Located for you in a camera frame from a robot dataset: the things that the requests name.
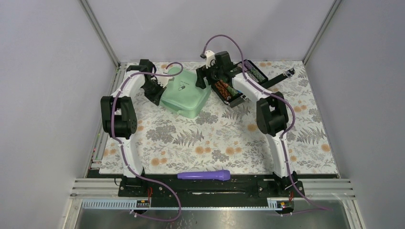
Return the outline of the mint green medicine kit case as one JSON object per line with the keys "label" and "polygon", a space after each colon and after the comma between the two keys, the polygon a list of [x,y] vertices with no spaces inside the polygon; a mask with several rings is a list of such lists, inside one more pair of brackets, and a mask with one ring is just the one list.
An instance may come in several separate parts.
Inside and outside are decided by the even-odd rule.
{"label": "mint green medicine kit case", "polygon": [[187,70],[169,79],[159,106],[186,118],[197,117],[207,102],[211,89],[195,86],[196,80],[197,75]]}

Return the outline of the purple flashlight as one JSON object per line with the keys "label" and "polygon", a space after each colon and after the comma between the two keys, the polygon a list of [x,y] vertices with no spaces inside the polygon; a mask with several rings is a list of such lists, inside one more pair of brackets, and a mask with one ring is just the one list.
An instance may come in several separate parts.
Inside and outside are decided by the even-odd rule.
{"label": "purple flashlight", "polygon": [[182,173],[177,174],[177,179],[227,181],[227,180],[231,179],[231,173],[229,170],[203,171],[203,172],[182,172]]}

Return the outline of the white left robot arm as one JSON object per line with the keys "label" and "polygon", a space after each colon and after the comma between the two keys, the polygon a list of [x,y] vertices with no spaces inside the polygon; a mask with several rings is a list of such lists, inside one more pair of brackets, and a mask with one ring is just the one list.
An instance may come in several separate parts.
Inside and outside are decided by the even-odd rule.
{"label": "white left robot arm", "polygon": [[147,182],[157,181],[145,177],[144,167],[137,152],[134,134],[138,128],[138,120],[132,98],[142,89],[149,101],[159,105],[165,88],[152,78],[155,74],[155,64],[148,59],[142,59],[139,64],[130,65],[121,85],[110,96],[103,96],[100,101],[103,130],[118,144],[121,154],[124,179],[122,186],[130,186],[136,196],[146,194]]}

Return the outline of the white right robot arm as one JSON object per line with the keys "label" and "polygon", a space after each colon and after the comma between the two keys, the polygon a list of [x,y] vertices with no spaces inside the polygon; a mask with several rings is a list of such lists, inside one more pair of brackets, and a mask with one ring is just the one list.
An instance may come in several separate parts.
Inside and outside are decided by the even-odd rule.
{"label": "white right robot arm", "polygon": [[201,57],[205,65],[196,70],[196,86],[205,89],[211,86],[222,102],[233,108],[244,100],[256,104],[256,124],[266,136],[274,165],[275,193],[285,197],[293,190],[297,174],[288,167],[285,131],[288,128],[288,111],[280,92],[271,92],[270,87],[292,77],[295,69],[268,79],[250,60],[233,63],[227,51],[214,53],[204,51]]}

